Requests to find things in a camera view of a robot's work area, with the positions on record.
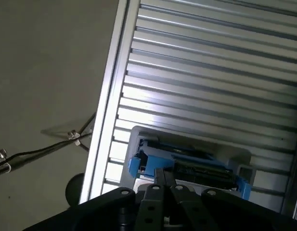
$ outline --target black wheel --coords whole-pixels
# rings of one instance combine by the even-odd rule
[[[79,204],[83,181],[84,173],[80,173],[71,178],[66,186],[65,197],[71,207]]]

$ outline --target cable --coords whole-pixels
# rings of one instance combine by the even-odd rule
[[[78,138],[74,138],[74,139],[71,139],[71,140],[61,141],[61,142],[55,143],[55,144],[53,144],[51,146],[48,146],[48,147],[45,147],[45,148],[41,148],[41,149],[38,149],[38,150],[14,154],[11,157],[8,157],[4,161],[0,162],[0,166],[8,163],[9,161],[11,161],[12,159],[14,159],[14,158],[16,158],[18,156],[30,155],[30,154],[37,154],[37,153],[45,152],[45,151],[48,151],[48,150],[54,149],[54,148],[57,148],[56,150],[61,149],[61,148],[65,147],[67,144],[71,144],[74,141],[83,139],[83,138],[85,138],[85,137],[87,137],[89,135],[91,135],[91,133],[82,135],[82,136],[80,136]]]

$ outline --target gray floor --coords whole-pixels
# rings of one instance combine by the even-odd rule
[[[0,148],[58,142],[40,131],[79,125],[96,110],[116,2],[0,0]],[[65,210],[66,184],[86,158],[72,145],[0,176],[0,231]]]

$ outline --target metal plate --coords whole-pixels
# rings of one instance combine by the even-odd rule
[[[280,211],[297,148],[297,17],[217,0],[120,4],[81,201],[119,181],[113,160],[139,125],[248,149],[251,201]]]

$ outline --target cable clip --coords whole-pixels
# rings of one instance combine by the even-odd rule
[[[75,130],[72,130],[72,131],[68,132],[68,135],[69,135],[69,140],[74,140],[74,139],[79,138],[81,136]],[[75,140],[75,144],[76,144],[76,146],[79,146],[81,144],[81,142],[79,140]]]
[[[0,159],[1,160],[6,160],[6,158],[7,158],[7,151],[4,148],[0,149]],[[8,163],[6,163],[5,165],[8,166],[8,172],[6,172],[6,173],[10,173],[11,170],[12,170],[12,167]]]

